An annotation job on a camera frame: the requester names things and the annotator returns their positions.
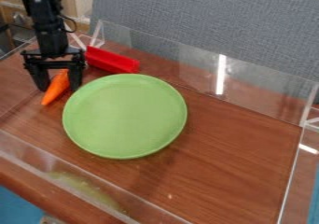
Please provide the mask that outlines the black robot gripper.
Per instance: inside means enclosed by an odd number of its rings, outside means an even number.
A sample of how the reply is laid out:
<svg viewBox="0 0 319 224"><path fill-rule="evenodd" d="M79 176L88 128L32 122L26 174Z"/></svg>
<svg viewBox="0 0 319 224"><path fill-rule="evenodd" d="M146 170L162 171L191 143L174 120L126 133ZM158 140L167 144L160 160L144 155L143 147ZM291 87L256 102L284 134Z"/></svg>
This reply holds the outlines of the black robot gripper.
<svg viewBox="0 0 319 224"><path fill-rule="evenodd" d="M70 88L76 91L83 84L84 51L68 45L64 21L36 22L34 24L39 49L24 50L26 68L40 91L50 86L48 69L68 70Z"/></svg>

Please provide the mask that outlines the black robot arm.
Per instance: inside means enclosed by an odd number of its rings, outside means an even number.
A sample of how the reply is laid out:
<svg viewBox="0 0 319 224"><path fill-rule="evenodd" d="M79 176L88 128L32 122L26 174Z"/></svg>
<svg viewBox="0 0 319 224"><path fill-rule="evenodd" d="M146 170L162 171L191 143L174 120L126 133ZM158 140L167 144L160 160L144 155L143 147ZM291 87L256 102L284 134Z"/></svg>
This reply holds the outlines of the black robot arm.
<svg viewBox="0 0 319 224"><path fill-rule="evenodd" d="M35 85L40 91L47 91L48 70L64 68L70 87L76 91L83 84L84 50L68 45L62 0L23 0L23 3L39 44L39 49L22 51Z"/></svg>

